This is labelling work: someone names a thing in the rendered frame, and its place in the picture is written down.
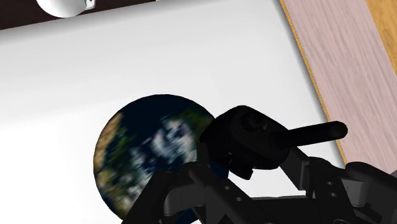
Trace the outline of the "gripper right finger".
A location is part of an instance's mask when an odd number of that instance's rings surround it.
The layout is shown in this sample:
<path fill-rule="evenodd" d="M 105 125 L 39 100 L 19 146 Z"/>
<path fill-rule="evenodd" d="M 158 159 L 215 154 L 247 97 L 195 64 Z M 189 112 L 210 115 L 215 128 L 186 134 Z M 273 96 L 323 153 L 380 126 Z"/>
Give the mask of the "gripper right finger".
<path fill-rule="evenodd" d="M 316 203 L 320 224 L 397 224 L 397 178 L 372 165 L 341 169 L 293 148 L 281 169 Z"/>

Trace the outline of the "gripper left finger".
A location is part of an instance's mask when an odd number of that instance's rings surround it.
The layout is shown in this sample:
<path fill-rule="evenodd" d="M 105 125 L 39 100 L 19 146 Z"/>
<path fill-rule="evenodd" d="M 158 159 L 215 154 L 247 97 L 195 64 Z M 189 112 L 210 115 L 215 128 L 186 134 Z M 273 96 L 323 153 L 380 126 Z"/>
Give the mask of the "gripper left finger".
<path fill-rule="evenodd" d="M 202 224 L 270 224 L 270 217 L 229 179 L 189 162 L 180 173 L 157 171 L 122 224 L 177 224 L 191 209 Z"/>

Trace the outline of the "earth globe ball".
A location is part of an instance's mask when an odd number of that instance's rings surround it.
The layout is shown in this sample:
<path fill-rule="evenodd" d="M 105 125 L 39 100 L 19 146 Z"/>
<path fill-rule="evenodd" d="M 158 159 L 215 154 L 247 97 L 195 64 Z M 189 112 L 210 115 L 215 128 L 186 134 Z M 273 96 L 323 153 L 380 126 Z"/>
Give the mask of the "earth globe ball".
<path fill-rule="evenodd" d="M 155 171 L 178 172 L 196 161 L 196 144 L 213 119 L 196 102 L 170 94 L 142 97 L 117 111 L 93 158 L 95 184 L 110 210 L 124 219 Z"/>

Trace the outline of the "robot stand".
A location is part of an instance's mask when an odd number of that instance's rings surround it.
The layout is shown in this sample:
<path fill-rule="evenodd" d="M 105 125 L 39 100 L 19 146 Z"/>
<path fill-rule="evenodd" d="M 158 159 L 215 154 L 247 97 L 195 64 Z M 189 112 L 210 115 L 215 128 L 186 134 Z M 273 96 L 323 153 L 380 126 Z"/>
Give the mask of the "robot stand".
<path fill-rule="evenodd" d="M 156 0 L 95 0 L 95 8 L 84 11 L 82 15 L 154 1 Z M 0 0 L 0 30 L 57 19 L 58 17 L 44 12 L 36 0 Z"/>

